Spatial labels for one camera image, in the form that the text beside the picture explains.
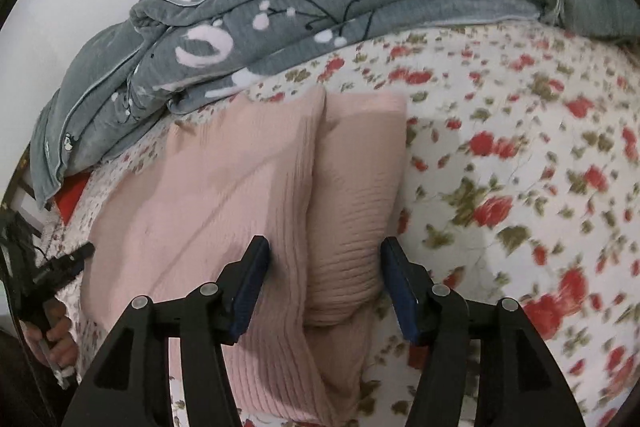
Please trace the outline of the person's left hand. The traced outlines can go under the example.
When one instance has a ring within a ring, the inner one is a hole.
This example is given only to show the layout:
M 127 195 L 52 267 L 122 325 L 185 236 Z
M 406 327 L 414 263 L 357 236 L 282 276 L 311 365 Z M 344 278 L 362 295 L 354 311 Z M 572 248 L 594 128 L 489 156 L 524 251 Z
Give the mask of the person's left hand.
M 49 355 L 45 355 L 40 349 L 42 332 L 32 323 L 21 322 L 21 329 L 29 344 L 32 354 L 43 365 L 48 365 L 49 361 L 57 364 L 61 369 L 75 366 L 78 359 L 78 346 L 70 330 L 73 322 L 67 315 L 64 303 L 58 299 L 52 299 L 46 304 L 49 320 L 52 324 L 47 331 L 47 343 Z

